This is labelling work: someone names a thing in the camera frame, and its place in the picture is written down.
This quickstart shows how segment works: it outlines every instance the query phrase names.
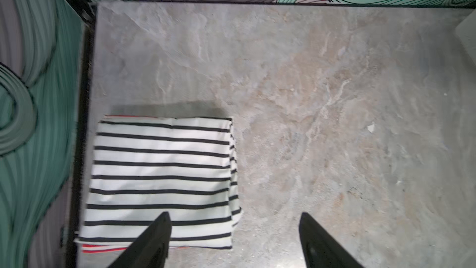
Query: gray marble countertop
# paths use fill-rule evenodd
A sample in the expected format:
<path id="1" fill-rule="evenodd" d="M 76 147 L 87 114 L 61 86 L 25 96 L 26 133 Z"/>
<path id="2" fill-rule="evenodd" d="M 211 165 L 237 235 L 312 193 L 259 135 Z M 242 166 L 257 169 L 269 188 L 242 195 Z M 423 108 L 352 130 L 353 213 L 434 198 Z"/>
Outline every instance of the gray marble countertop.
<path id="1" fill-rule="evenodd" d="M 233 116 L 234 249 L 167 267 L 304 267 L 303 211 L 368 268 L 472 267 L 476 66 L 454 35 L 470 12 L 101 3 L 85 182 L 104 114 Z"/>

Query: folded towel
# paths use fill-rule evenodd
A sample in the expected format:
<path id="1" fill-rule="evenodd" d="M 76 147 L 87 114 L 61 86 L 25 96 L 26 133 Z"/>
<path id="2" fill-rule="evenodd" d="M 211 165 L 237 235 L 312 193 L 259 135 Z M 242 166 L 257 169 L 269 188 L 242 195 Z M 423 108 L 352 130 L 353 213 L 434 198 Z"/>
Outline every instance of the folded towel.
<path id="1" fill-rule="evenodd" d="M 232 128 L 221 118 L 104 117 L 77 242 L 127 247 L 168 211 L 170 247 L 230 249 L 241 217 Z"/>

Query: folded striped cloth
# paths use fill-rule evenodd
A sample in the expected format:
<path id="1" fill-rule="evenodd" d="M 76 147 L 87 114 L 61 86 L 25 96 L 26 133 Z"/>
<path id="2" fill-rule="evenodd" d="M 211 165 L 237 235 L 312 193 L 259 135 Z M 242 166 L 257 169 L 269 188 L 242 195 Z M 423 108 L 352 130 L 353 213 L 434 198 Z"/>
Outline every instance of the folded striped cloth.
<path id="1" fill-rule="evenodd" d="M 77 243 L 129 246 L 162 212 L 170 247 L 231 249 L 241 217 L 231 119 L 105 116 Z"/>

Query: striped fabric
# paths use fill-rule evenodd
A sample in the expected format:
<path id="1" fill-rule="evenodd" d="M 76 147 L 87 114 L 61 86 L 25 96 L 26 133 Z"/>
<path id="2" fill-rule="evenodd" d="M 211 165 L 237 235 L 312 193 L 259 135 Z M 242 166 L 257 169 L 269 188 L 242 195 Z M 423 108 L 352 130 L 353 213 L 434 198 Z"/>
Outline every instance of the striped fabric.
<path id="1" fill-rule="evenodd" d="M 164 211 L 170 247 L 231 248 L 241 217 L 231 119 L 106 116 L 94 145 L 83 252 L 129 246 Z"/>

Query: stone tile surface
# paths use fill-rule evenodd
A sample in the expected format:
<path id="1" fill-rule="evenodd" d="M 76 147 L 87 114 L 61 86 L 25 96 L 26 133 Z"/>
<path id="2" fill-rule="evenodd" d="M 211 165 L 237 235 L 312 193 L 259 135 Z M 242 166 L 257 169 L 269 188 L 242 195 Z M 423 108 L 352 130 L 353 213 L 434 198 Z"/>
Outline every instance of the stone tile surface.
<path id="1" fill-rule="evenodd" d="M 304 267 L 303 211 L 368 268 L 473 267 L 476 66 L 454 35 L 469 13 L 101 3 L 87 170 L 103 114 L 233 116 L 234 249 L 166 267 Z"/>

